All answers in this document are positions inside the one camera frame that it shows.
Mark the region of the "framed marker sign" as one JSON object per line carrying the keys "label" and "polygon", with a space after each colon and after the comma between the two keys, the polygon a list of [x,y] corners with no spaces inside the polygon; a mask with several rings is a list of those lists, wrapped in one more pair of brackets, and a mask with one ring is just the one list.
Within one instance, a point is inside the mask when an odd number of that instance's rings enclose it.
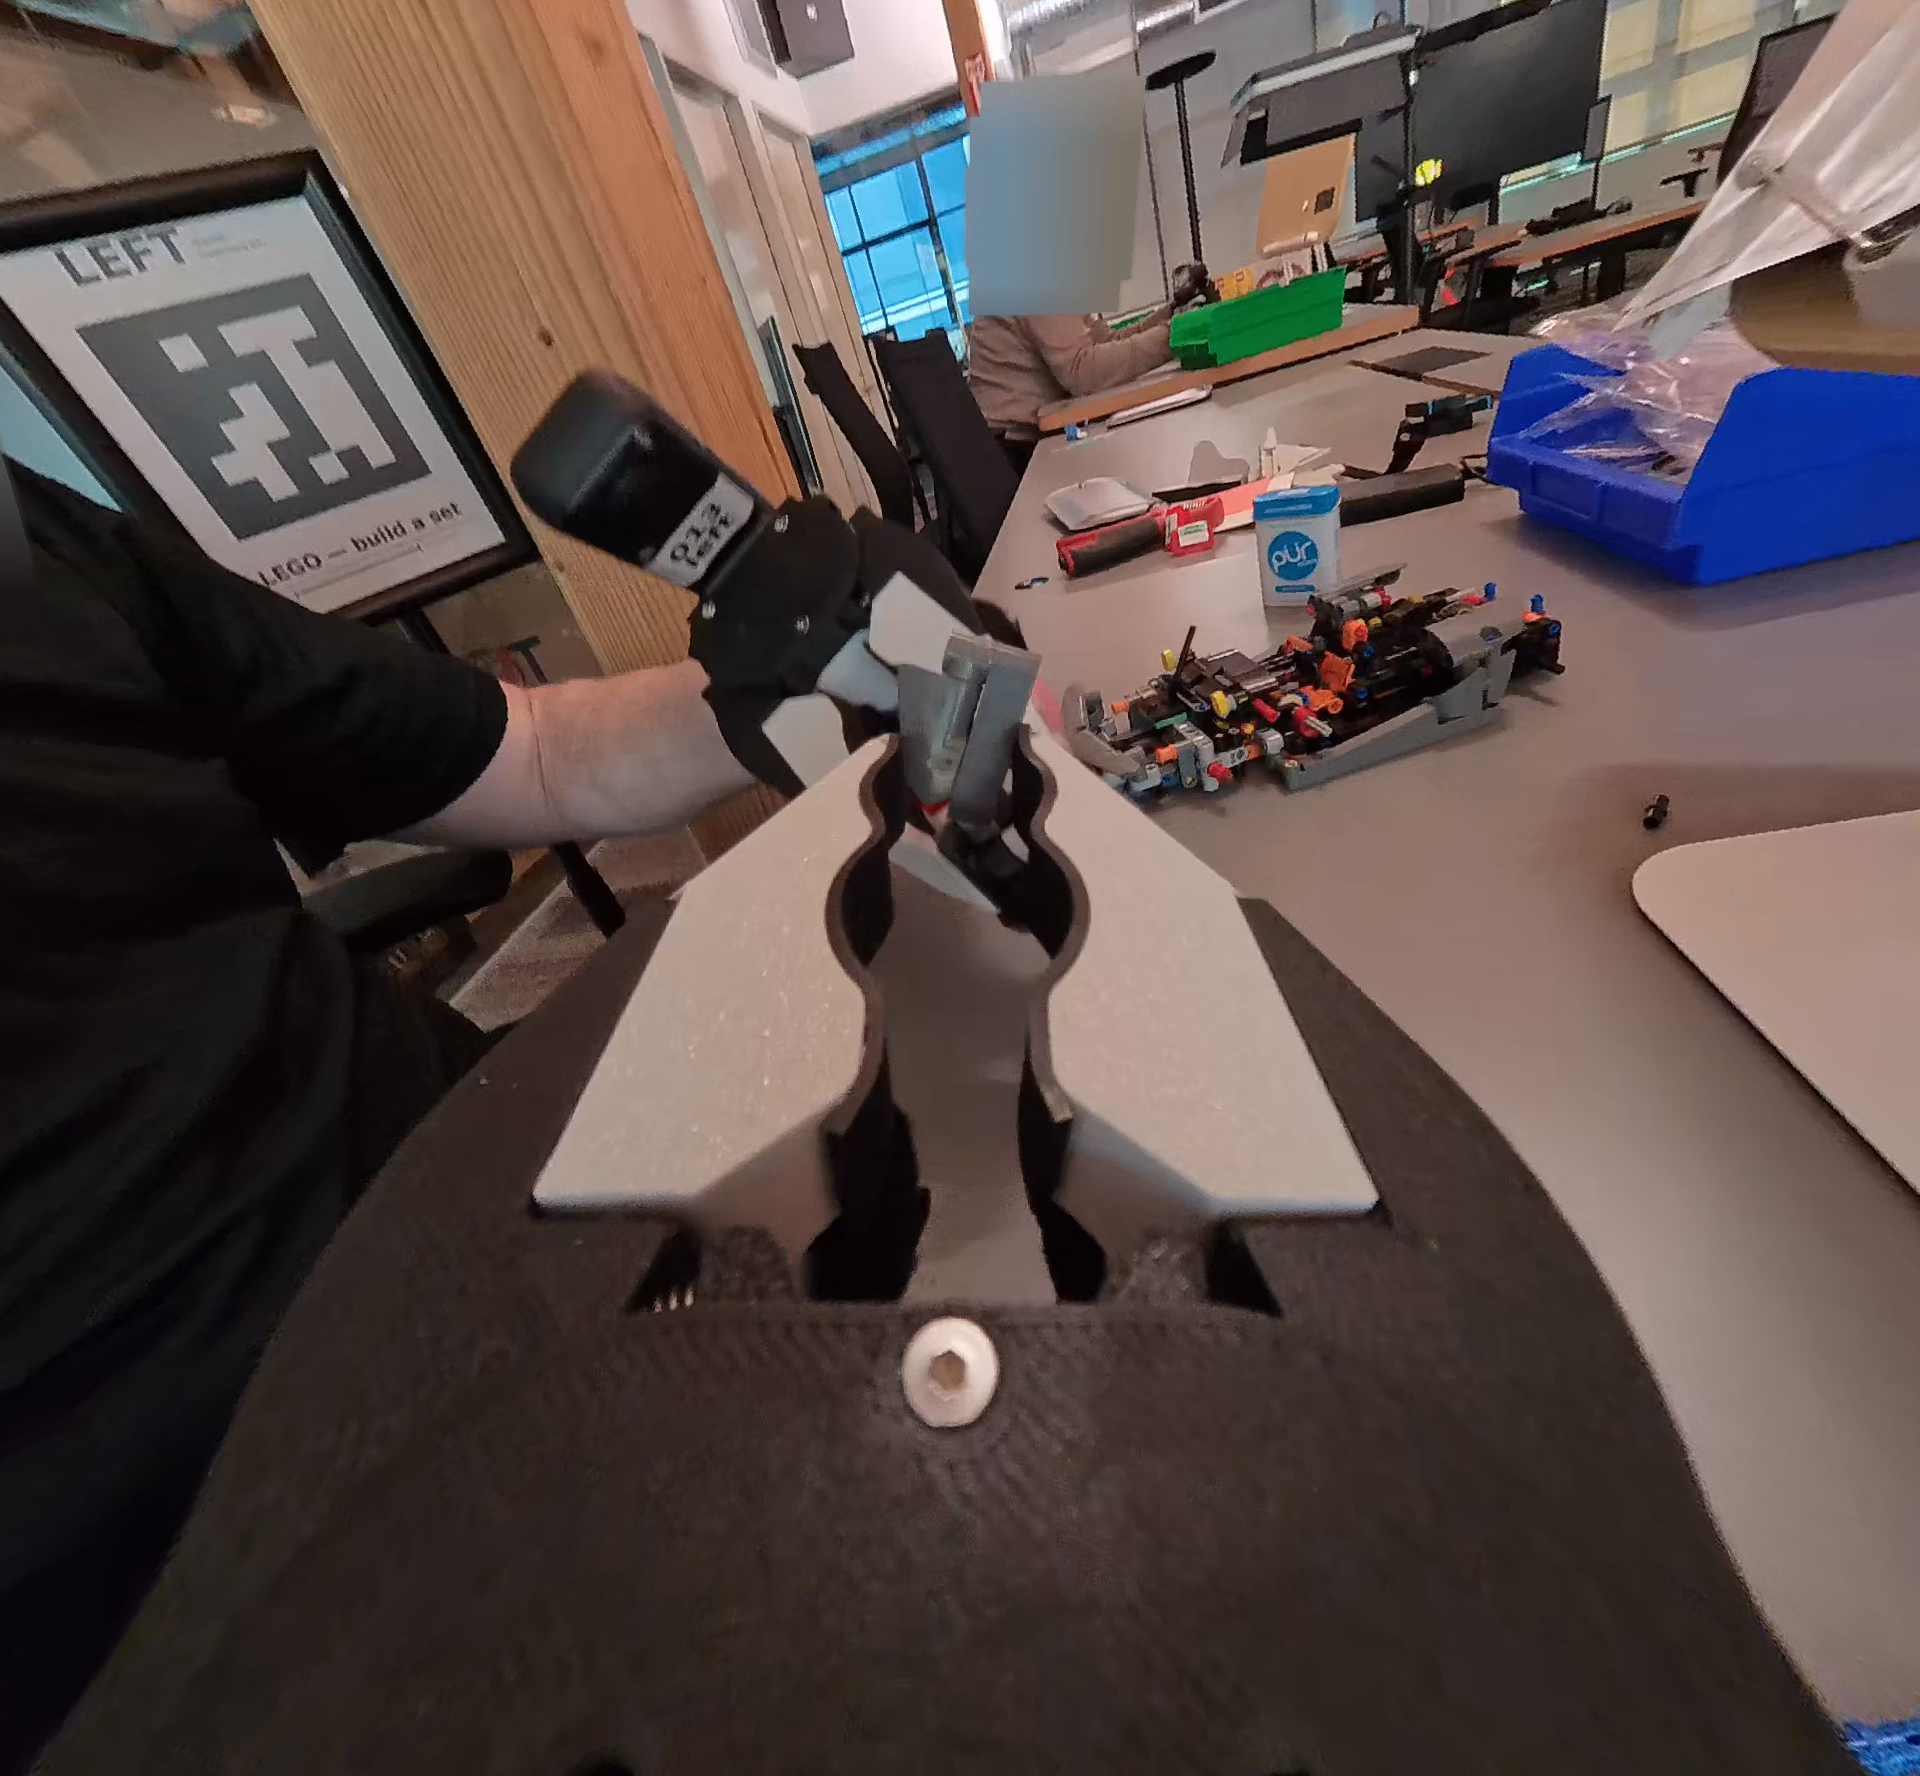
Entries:
{"label": "framed marker sign", "polygon": [[4,446],[323,615],[536,558],[317,149],[4,201]]}

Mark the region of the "black wall speaker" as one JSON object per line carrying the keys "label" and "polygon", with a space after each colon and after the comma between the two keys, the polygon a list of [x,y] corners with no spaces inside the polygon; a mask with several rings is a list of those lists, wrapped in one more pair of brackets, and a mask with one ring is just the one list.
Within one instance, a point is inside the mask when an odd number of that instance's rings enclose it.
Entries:
{"label": "black wall speaker", "polygon": [[780,72],[805,81],[855,58],[844,0],[754,0]]}

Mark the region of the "person's black shirt torso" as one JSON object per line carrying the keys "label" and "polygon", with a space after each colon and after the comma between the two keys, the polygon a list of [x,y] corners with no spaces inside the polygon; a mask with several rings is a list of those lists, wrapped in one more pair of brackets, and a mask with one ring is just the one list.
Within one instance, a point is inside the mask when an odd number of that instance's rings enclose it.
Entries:
{"label": "person's black shirt torso", "polygon": [[9,466],[4,1774],[151,1586],[287,1309],[484,1036],[284,848],[420,827],[506,689]]}

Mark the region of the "person's left forearm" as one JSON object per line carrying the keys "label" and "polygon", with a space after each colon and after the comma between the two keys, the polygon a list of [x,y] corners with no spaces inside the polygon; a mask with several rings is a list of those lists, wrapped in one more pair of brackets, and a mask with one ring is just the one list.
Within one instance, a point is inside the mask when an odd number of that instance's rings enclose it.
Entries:
{"label": "person's left forearm", "polygon": [[556,848],[665,835],[754,789],[695,663],[503,688],[506,733],[459,798],[385,832],[420,848]]}

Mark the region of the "red and black tool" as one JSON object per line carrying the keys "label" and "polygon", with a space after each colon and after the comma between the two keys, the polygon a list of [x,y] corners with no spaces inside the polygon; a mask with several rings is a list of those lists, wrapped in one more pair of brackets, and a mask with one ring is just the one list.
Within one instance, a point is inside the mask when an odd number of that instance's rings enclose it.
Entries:
{"label": "red and black tool", "polygon": [[1167,502],[1155,502],[1145,515],[1108,526],[1102,532],[1059,539],[1053,552],[1063,577],[1077,582],[1145,556],[1166,556],[1159,518],[1166,505]]}

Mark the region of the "black floor lamp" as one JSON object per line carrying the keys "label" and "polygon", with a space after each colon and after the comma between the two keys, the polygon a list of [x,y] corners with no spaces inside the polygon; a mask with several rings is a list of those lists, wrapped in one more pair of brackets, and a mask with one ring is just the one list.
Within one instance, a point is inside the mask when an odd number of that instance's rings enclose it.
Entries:
{"label": "black floor lamp", "polygon": [[1196,194],[1196,168],[1194,168],[1194,123],[1189,123],[1189,83],[1205,74],[1215,63],[1211,49],[1189,53],[1185,58],[1166,63],[1161,70],[1142,79],[1145,93],[1170,93],[1173,104],[1173,136],[1178,136],[1178,172],[1185,188],[1185,216],[1187,216],[1187,263],[1205,274],[1205,223]]}

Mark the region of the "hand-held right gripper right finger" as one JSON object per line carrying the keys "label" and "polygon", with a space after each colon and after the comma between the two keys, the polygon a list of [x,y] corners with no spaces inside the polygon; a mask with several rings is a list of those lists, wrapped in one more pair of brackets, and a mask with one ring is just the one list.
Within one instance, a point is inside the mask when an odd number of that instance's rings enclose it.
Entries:
{"label": "hand-held right gripper right finger", "polygon": [[1269,1220],[1380,1210],[1249,905],[1033,727],[1020,733],[1029,996],[1020,1172],[1059,1301],[1155,1241],[1200,1276]]}

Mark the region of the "white book stand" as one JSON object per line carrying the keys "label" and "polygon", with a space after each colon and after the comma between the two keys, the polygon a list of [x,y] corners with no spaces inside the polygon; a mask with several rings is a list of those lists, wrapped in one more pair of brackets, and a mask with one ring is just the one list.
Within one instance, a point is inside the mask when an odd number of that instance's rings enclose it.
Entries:
{"label": "white book stand", "polygon": [[[1780,366],[1917,370],[1917,223],[1730,285]],[[1917,812],[1658,851],[1633,876],[1658,935],[1917,1190]]]}

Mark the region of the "green plastic bin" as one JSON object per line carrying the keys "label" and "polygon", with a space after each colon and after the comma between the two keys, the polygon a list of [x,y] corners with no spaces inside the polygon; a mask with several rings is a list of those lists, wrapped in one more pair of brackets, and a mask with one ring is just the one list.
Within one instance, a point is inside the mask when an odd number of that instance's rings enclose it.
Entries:
{"label": "green plastic bin", "polygon": [[1344,277],[1344,268],[1329,268],[1194,304],[1170,317],[1167,350],[1180,370],[1215,370],[1329,336],[1344,317]]}

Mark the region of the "dark grey lego piece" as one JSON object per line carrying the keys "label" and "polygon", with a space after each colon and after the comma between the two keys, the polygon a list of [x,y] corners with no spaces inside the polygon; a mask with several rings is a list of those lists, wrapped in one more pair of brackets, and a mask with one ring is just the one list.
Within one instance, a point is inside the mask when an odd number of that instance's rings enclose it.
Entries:
{"label": "dark grey lego piece", "polygon": [[1040,654],[992,637],[949,637],[937,666],[899,669],[899,757],[908,793],[970,840],[996,832],[1001,789]]}

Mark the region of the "white gum canister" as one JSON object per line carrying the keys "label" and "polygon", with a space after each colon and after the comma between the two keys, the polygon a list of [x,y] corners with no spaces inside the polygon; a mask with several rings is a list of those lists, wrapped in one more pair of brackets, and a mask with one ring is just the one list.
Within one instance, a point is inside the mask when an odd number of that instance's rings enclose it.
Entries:
{"label": "white gum canister", "polygon": [[1256,551],[1261,609],[1279,613],[1328,598],[1342,582],[1339,484],[1308,489],[1270,481],[1256,493]]}

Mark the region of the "clear plastic bags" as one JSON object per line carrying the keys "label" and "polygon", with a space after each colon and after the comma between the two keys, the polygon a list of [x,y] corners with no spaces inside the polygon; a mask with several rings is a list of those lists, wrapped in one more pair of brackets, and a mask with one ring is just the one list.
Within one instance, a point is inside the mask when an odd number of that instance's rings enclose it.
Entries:
{"label": "clear plastic bags", "polygon": [[1738,387],[1780,366],[1740,333],[1726,295],[1648,322],[1595,304],[1542,322],[1538,336],[1568,350],[1573,397],[1522,439],[1667,478],[1693,473]]}

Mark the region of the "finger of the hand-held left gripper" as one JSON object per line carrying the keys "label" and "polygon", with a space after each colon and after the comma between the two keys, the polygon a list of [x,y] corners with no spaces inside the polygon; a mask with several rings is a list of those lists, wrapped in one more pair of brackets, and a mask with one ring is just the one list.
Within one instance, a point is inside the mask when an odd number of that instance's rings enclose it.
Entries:
{"label": "finger of the hand-held left gripper", "polygon": [[908,669],[940,675],[955,637],[978,637],[978,631],[913,577],[894,576],[869,604],[867,623],[852,631],[822,666],[817,694],[841,707],[899,714],[900,675]]}
{"label": "finger of the hand-held left gripper", "polygon": [[794,798],[886,736],[899,736],[899,694],[881,701],[841,701],[826,694],[790,695],[760,722],[760,784]]}

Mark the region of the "lego instruction booklet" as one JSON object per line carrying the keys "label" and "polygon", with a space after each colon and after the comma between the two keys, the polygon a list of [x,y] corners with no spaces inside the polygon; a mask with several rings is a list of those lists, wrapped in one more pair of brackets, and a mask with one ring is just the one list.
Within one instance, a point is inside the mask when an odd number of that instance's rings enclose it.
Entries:
{"label": "lego instruction booklet", "polygon": [[1707,320],[1689,304],[1742,277],[1834,250],[1870,263],[1915,230],[1917,0],[1847,0],[1620,326]]}

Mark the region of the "black office chair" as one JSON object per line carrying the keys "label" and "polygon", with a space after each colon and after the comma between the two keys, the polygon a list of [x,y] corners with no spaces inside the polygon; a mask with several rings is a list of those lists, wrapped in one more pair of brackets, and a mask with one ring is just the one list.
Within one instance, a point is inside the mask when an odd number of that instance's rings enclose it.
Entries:
{"label": "black office chair", "polygon": [[876,336],[873,357],[928,473],[940,551],[974,583],[1016,502],[1020,473],[974,408],[943,333],[911,342]]}
{"label": "black office chair", "polygon": [[526,929],[585,926],[598,945],[625,926],[625,902],[580,844],[355,844],[321,872],[300,872],[288,851],[284,861],[300,907],[420,996],[453,996]]}

